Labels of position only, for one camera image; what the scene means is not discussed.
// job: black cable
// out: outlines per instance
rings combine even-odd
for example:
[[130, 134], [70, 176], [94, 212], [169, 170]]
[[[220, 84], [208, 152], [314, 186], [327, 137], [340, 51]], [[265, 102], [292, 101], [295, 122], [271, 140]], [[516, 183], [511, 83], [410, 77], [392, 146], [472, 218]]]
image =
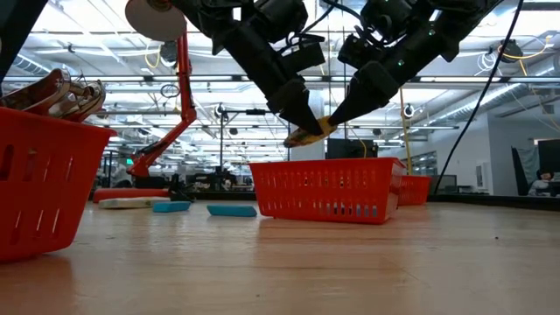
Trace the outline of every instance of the black cable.
[[358, 12], [356, 12], [355, 10], [352, 10], [352, 9], [348, 8], [347, 6], [342, 5], [340, 3], [337, 3], [336, 1], [333, 1], [333, 0], [323, 0], [323, 2], [326, 3], [326, 4], [330, 4], [331, 6], [352, 15], [353, 17], [357, 18], [362, 25], [364, 25], [364, 23], [363, 23], [364, 21], [361, 18], [361, 15], [358, 14]]
[[[509, 43], [509, 39], [511, 38], [511, 34], [514, 32], [515, 24], [517, 24], [517, 18], [519, 17], [519, 13], [522, 10], [522, 6], [523, 6], [523, 0], [519, 0], [519, 3], [517, 4], [517, 9], [515, 10], [514, 19], [511, 21], [511, 25], [509, 26], [509, 31], [507, 31], [506, 39], [504, 40], [505, 45], [507, 45]], [[436, 184], [436, 188], [434, 190], [434, 194], [438, 194], [439, 185], [441, 184], [441, 180], [444, 177], [445, 171], [447, 170], [447, 166], [449, 166], [449, 163], [452, 160], [453, 153], [455, 152], [455, 150], [457, 149], [457, 146], [459, 145], [459, 142], [461, 142], [461, 139], [465, 135], [466, 130], [469, 128], [469, 126], [473, 122], [473, 119], [476, 116], [477, 111], [479, 110], [480, 104], [482, 103], [482, 100], [484, 99], [484, 96], [486, 95], [488, 89], [490, 88], [490, 84], [492, 83], [492, 79], [494, 78], [494, 76], [496, 75], [496, 72], [498, 71], [498, 66], [500, 65], [501, 57], [503, 56], [504, 51], [506, 51], [505, 47], [504, 47], [504, 49], [502, 49], [498, 52], [498, 58], [496, 59], [496, 63], [493, 65], [492, 71], [490, 72], [490, 76], [488, 77], [488, 81], [486, 82], [486, 85], [484, 86], [484, 89], [482, 90], [482, 93], [480, 93], [479, 100], [477, 101], [476, 106], [472, 110], [471, 116], [469, 117], [469, 120], [466, 122], [466, 125], [463, 128], [463, 131], [461, 131], [461, 134], [458, 135], [457, 141], [453, 145], [453, 148], [451, 149], [451, 152], [449, 152], [449, 156], [447, 156], [447, 160], [445, 160], [444, 169], [441, 171], [441, 174], [439, 175], [439, 178], [437, 179], [437, 184]]]
[[[288, 49], [294, 47], [294, 46], [298, 46], [298, 45], [304, 45], [304, 44], [311, 44], [311, 43], [320, 43], [323, 40], [325, 40], [325, 38], [318, 36], [318, 38], [308, 38], [308, 39], [302, 39], [303, 35], [305, 35], [308, 31], [310, 31], [313, 27], [317, 26], [317, 24], [319, 24], [322, 20], [324, 20], [326, 18], [326, 16], [328, 16], [332, 11], [334, 10], [334, 6], [330, 6], [328, 9], [326, 9], [325, 12], [323, 12], [323, 14], [316, 19], [315, 21], [313, 21], [313, 23], [309, 24], [309, 26], [305, 27], [302, 31], [294, 33], [294, 35], [291, 38], [286, 37], [286, 46], [282, 47], [280, 50], [278, 50], [279, 53], [284, 53], [285, 51], [287, 51]], [[299, 41], [297, 43], [293, 43], [293, 40], [299, 38]]]

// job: yellow object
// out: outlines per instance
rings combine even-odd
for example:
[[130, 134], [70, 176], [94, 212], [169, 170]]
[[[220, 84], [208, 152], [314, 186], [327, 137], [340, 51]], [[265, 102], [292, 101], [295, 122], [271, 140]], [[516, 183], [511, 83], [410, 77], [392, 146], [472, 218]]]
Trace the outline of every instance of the yellow object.
[[358, 138], [358, 141], [360, 141], [361, 145], [364, 147], [364, 158], [368, 157], [368, 147], [366, 146], [366, 144], [361, 141], [360, 137], [358, 135], [356, 135], [356, 133], [354, 132], [354, 128], [350, 128], [350, 131], [352, 131], [352, 133]]
[[283, 145], [286, 148], [295, 148], [298, 146], [314, 144], [319, 140], [325, 139], [337, 129], [337, 126], [331, 126], [328, 123], [329, 118], [330, 116], [328, 115], [317, 120], [319, 126], [323, 130], [321, 135], [314, 136], [309, 132], [298, 128], [288, 135], [288, 137], [283, 141]]
[[409, 132], [406, 129], [406, 121], [404, 119], [404, 96], [403, 96], [402, 87], [399, 89], [399, 94], [401, 96], [402, 133], [404, 134], [404, 144], [406, 146], [407, 169], [409, 170], [409, 175], [412, 175], [412, 160], [410, 159]]
[[150, 47], [150, 42], [148, 42], [148, 45], [146, 45], [146, 53], [144, 54], [143, 59], [146, 61], [146, 65], [148, 65], [148, 67], [155, 69], [159, 66], [159, 59], [161, 57], [161, 46], [157, 48], [157, 60], [155, 65], [152, 65], [150, 63], [150, 60], [148, 59], [148, 47]]
[[508, 57], [508, 58], [510, 58], [510, 59], [513, 59], [513, 60], [527, 60], [527, 59], [531, 59], [531, 58], [533, 58], [533, 57], [536, 57], [536, 56], [540, 55], [541, 53], [544, 53], [544, 51], [546, 50], [546, 45], [549, 43], [549, 39], [550, 39], [550, 38], [548, 38], [548, 37], [546, 38], [546, 42], [545, 42], [545, 44], [544, 44], [544, 47], [541, 49], [540, 52], [533, 53], [532, 55], [523, 56], [523, 57], [518, 57], [518, 56], [511, 56], [511, 55], [508, 55], [508, 54], [506, 54], [505, 52], [504, 52], [503, 55], [506, 56], [506, 57]]

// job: computer monitor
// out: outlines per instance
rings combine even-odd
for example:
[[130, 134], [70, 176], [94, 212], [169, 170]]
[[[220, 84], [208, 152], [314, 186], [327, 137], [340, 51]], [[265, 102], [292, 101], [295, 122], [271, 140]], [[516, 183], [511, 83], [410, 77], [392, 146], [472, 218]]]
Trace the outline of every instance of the computer monitor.
[[[377, 158], [379, 146], [373, 140], [362, 140], [366, 145], [366, 158]], [[364, 158], [364, 145], [360, 140], [328, 139], [326, 158]]]
[[[436, 191], [436, 184], [439, 180], [439, 175], [430, 176], [430, 193]], [[456, 193], [457, 192], [457, 175], [444, 175], [441, 178], [441, 183], [437, 189], [437, 193]]]
[[540, 169], [560, 172], [560, 139], [539, 141]]

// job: cable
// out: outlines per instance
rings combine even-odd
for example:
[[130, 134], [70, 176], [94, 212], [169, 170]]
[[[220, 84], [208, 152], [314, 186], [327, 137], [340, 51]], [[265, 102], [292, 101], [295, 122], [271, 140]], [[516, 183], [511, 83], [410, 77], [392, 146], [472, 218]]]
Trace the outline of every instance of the cable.
[[[322, 36], [318, 36], [318, 35], [310, 35], [310, 34], [306, 34], [308, 31], [310, 31], [313, 27], [317, 26], [317, 24], [319, 24], [322, 20], [324, 20], [332, 11], [334, 10], [334, 6], [330, 6], [328, 9], [325, 10], [325, 12], [323, 12], [323, 14], [316, 19], [315, 21], [313, 21], [313, 23], [309, 24], [309, 26], [305, 27], [302, 31], [300, 32], [296, 32], [294, 33], [294, 35], [291, 38], [286, 37], [286, 46], [282, 47], [280, 50], [278, 50], [278, 52], [280, 54], [284, 53], [285, 51], [287, 51], [288, 49], [294, 47], [294, 46], [300, 46], [303, 44], [312, 44], [312, 43], [320, 43], [323, 40], [325, 40], [324, 37]], [[294, 39], [299, 39], [299, 41], [297, 43], [293, 43]]]
[[[527, 70], [525, 69], [525, 66], [523, 65], [523, 60], [519, 60], [519, 65], [521, 66], [521, 70], [523, 71], [523, 74], [525, 74], [525, 76], [527, 75]], [[535, 90], [533, 88], [531, 88], [531, 92], [533, 92], [533, 94], [538, 98], [539, 101], [539, 105], [541, 106], [542, 112], [550, 119], [550, 121], [552, 122], [552, 124], [558, 129], [560, 130], [560, 126], [558, 126], [557, 122], [554, 121], [554, 119], [552, 118], [552, 116], [546, 111], [546, 108], [544, 108], [543, 103], [541, 102], [541, 98], [539, 95], [536, 94]]]
[[[517, 19], [519, 18], [519, 13], [522, 10], [522, 6], [523, 6], [523, 0], [519, 0], [519, 3], [517, 4], [517, 9], [515, 9], [514, 19], [511, 21], [511, 25], [509, 26], [509, 30], [507, 31], [507, 35], [506, 35], [506, 39], [504, 40], [504, 43], [509, 42], [509, 39], [511, 38], [511, 34], [514, 32], [515, 24], [517, 24]], [[438, 194], [438, 189], [439, 189], [439, 186], [441, 185], [441, 180], [443, 179], [445, 171], [447, 170], [447, 167], [449, 166], [449, 163], [452, 160], [453, 153], [457, 149], [457, 146], [459, 146], [459, 143], [461, 142], [461, 139], [463, 138], [463, 136], [465, 135], [469, 126], [473, 122], [474, 117], [476, 116], [476, 113], [479, 111], [480, 104], [482, 103], [482, 100], [484, 99], [484, 96], [486, 95], [488, 89], [490, 88], [490, 84], [492, 83], [492, 79], [496, 75], [496, 71], [498, 70], [498, 65], [500, 64], [501, 57], [503, 57], [503, 54], [504, 54], [503, 50], [499, 50], [498, 58], [496, 59], [496, 64], [493, 65], [492, 71], [490, 72], [490, 76], [488, 76], [488, 80], [486, 81], [486, 85], [484, 86], [484, 89], [482, 89], [482, 93], [480, 93], [479, 100], [477, 101], [476, 106], [474, 106], [474, 109], [472, 110], [471, 116], [469, 117], [469, 120], [466, 122], [465, 127], [463, 128], [461, 133], [458, 135], [457, 141], [455, 142], [455, 144], [451, 148], [451, 152], [449, 152], [449, 156], [447, 156], [447, 159], [445, 160], [444, 169], [441, 171], [441, 174], [439, 175], [439, 178], [437, 179], [437, 184], [436, 184], [436, 187], [434, 189], [434, 194]]]
[[364, 147], [364, 158], [367, 158], [368, 157], [368, 147], [366, 146], [366, 144], [363, 141], [361, 141], [360, 137], [358, 135], [356, 135], [356, 133], [354, 132], [354, 128], [350, 128], [350, 131], [352, 131], [352, 133], [356, 136], [356, 138], [358, 138], [358, 141], [360, 141], [361, 145]]
[[[338, 106], [339, 106], [339, 103], [336, 101], [336, 98], [334, 98], [333, 91], [329, 91], [329, 93], [330, 93], [330, 95], [331, 95], [331, 97], [332, 97], [332, 100], [334, 101], [334, 104], [336, 105], [336, 107], [338, 107]], [[359, 137], [358, 135], [356, 135], [356, 133], [354, 132], [354, 128], [351, 127], [351, 128], [349, 128], [349, 129], [350, 129], [350, 131], [352, 131], [352, 133], [353, 133], [354, 136], [358, 139], [358, 141], [360, 141], [361, 146], [364, 147], [364, 158], [367, 158], [367, 157], [368, 157], [368, 147], [367, 147], [366, 144], [360, 139], [360, 137]]]
[[155, 69], [159, 66], [159, 59], [161, 57], [161, 46], [157, 49], [157, 61], [156, 61], [156, 65], [152, 65], [150, 63], [150, 61], [148, 60], [148, 48], [150, 47], [150, 43], [151, 41], [148, 42], [148, 45], [146, 45], [146, 52], [143, 56], [144, 60], [146, 61], [146, 65], [148, 65], [148, 67]]
[[399, 94], [401, 95], [401, 120], [402, 120], [402, 133], [404, 135], [404, 143], [406, 146], [406, 161], [407, 167], [409, 169], [409, 175], [412, 175], [412, 159], [410, 158], [410, 145], [409, 145], [409, 132], [406, 129], [406, 120], [404, 119], [404, 96], [403, 88], [399, 88]]
[[323, 2], [326, 3], [326, 4], [330, 4], [331, 6], [352, 15], [353, 17], [357, 18], [362, 25], [364, 25], [363, 18], [355, 10], [352, 10], [352, 9], [348, 8], [347, 6], [342, 5], [340, 3], [337, 3], [336, 1], [333, 1], [333, 0], [323, 0]]
[[[508, 58], [510, 58], [510, 59], [513, 59], [513, 60], [527, 60], [527, 59], [531, 59], [531, 58], [534, 58], [534, 57], [536, 57], [536, 56], [538, 56], [538, 55], [544, 53], [544, 51], [546, 50], [546, 45], [547, 45], [548, 43], [549, 43], [549, 38], [547, 37], [546, 40], [545, 40], [545, 44], [544, 44], [544, 46], [542, 47], [541, 51], [540, 51], [540, 52], [535, 52], [535, 53], [533, 53], [532, 55], [529, 55], [529, 56], [523, 56], [523, 57], [519, 57], [519, 56], [510, 56], [510, 55], [508, 55], [508, 54], [506, 54], [506, 53], [504, 53], [503, 55], [506, 56], [506, 57], [508, 57]], [[500, 51], [501, 51], [501, 45], [498, 46], [498, 52], [500, 52]]]
[[544, 126], [554, 130], [555, 132], [560, 132], [560, 129], [556, 129], [554, 128], [554, 126], [550, 126], [549, 124], [544, 122], [541, 118], [539, 118], [537, 115], [535, 115], [532, 111], [530, 111], [529, 108], [526, 108], [525, 105], [523, 105], [523, 103], [519, 101], [519, 99], [515, 96], [513, 92], [509, 92], [509, 93], [514, 97], [515, 101], [519, 104], [519, 106], [521, 106], [526, 112], [530, 113], [537, 121], [542, 123]]
[[[272, 131], [272, 128], [270, 127], [269, 120], [266, 119], [266, 115], [264, 115], [264, 116], [262, 117], [262, 119], [264, 119], [264, 122], [265, 122], [266, 125], [269, 127], [269, 131], [270, 131], [270, 134], [272, 135], [272, 138], [273, 138], [274, 140], [277, 140], [277, 137], [274, 135], [274, 132]], [[276, 142], [276, 150], [278, 151], [278, 153], [280, 153], [280, 146], [278, 146], [278, 142]], [[286, 157], [284, 156], [284, 154], [280, 153], [280, 156], [282, 157], [282, 159], [283, 159], [284, 161], [286, 160]]]

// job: person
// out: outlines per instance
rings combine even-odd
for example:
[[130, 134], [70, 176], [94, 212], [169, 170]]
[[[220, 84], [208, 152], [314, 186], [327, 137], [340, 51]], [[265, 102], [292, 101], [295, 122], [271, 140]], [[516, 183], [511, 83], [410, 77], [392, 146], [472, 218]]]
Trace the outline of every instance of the person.
[[529, 196], [550, 197], [549, 182], [554, 178], [554, 173], [551, 171], [540, 170], [536, 173], [538, 180], [534, 181], [528, 191]]
[[123, 164], [119, 163], [111, 176], [113, 188], [132, 188], [132, 177], [126, 172], [126, 166]]

